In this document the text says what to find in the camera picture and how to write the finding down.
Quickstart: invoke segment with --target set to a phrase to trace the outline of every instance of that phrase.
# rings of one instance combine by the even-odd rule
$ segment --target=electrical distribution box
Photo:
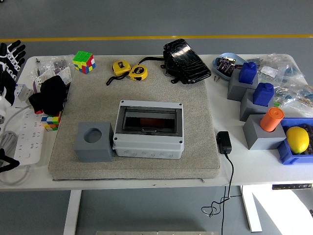
[[[122,157],[181,158],[184,150],[183,105],[120,101],[113,149]]]

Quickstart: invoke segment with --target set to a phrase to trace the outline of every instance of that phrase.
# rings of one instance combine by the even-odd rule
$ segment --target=yellow floor line
[[[120,40],[160,40],[160,39],[258,39],[258,38],[313,38],[313,34],[260,34],[260,35],[179,35],[179,36],[117,36],[117,37],[63,37],[63,38],[6,38],[0,42],[16,40],[22,42],[64,42],[64,41],[120,41]]]

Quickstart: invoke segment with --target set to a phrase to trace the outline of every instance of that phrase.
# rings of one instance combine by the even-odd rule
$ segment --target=gray block
[[[269,101],[268,106],[253,104],[254,89],[248,88],[240,103],[239,120],[246,121],[250,114],[266,114],[266,112],[274,107],[274,98]]]
[[[111,162],[113,130],[110,122],[80,122],[74,151],[84,163]]]
[[[234,69],[228,83],[227,99],[241,101],[248,88],[256,89],[259,84],[258,75],[255,75],[252,84],[239,82],[239,73],[240,70]]]
[[[260,122],[265,115],[250,115],[243,126],[246,143],[250,150],[277,149],[278,145],[286,138],[282,125],[272,132],[266,132],[260,127]]]

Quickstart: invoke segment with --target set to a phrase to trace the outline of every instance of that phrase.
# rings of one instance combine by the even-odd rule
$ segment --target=tape measure
[[[131,80],[142,81],[148,76],[147,67],[144,65],[135,65],[129,73]]]
[[[112,69],[114,71],[115,76],[111,77],[107,81],[107,86],[113,81],[113,80],[122,80],[127,75],[131,80],[134,81],[142,81],[147,78],[148,76],[148,69],[144,65],[135,65],[133,68],[131,68],[131,65],[125,61],[120,60],[116,61]]]
[[[115,62],[112,66],[112,69],[114,71],[115,76],[119,77],[126,72],[130,72],[132,70],[132,67],[126,60],[121,60]]]

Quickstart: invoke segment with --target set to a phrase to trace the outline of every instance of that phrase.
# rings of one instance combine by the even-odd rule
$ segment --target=robotic hand
[[[9,46],[0,44],[0,124],[4,123],[6,109],[14,103],[17,74],[25,62],[25,45],[20,44],[20,40]]]

